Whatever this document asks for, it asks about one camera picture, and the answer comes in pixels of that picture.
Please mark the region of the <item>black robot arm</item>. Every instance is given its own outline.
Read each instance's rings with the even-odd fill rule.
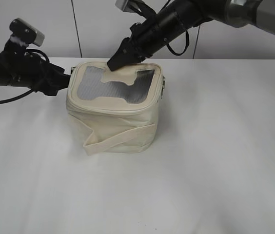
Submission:
[[[142,0],[117,0],[122,11],[136,12]],[[275,35],[275,0],[174,0],[158,14],[134,24],[108,61],[111,71],[153,56],[179,35],[204,22],[217,20],[233,27],[252,24]]]
[[[44,52],[27,49],[30,44],[41,46],[44,35],[21,19],[12,21],[10,30],[13,34],[0,53],[0,86],[26,87],[30,89],[27,94],[42,92],[47,96],[67,88],[70,76],[63,68],[51,64]]]

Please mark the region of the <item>white strap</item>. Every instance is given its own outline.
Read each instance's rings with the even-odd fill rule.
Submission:
[[[139,135],[153,133],[155,130],[156,130],[155,124],[130,129],[128,131],[115,135],[111,138],[108,138],[102,142],[92,144],[92,145],[84,145],[84,148],[88,155],[102,153],[116,145],[123,144],[134,138],[137,138]]]

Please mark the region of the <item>white fabric bag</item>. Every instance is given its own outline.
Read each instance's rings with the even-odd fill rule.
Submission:
[[[87,154],[146,150],[156,134],[163,88],[156,64],[115,72],[105,62],[79,64],[70,79],[66,107]]]

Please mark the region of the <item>bag lid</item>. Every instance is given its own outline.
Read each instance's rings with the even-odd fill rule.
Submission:
[[[71,76],[68,99],[90,111],[138,111],[156,103],[162,89],[162,70],[142,63],[111,72],[106,62],[80,64]]]

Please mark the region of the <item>white table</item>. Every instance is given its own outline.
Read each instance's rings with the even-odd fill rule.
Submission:
[[[0,234],[275,234],[275,60],[150,62],[167,82],[141,154],[87,156],[65,90],[0,106]]]

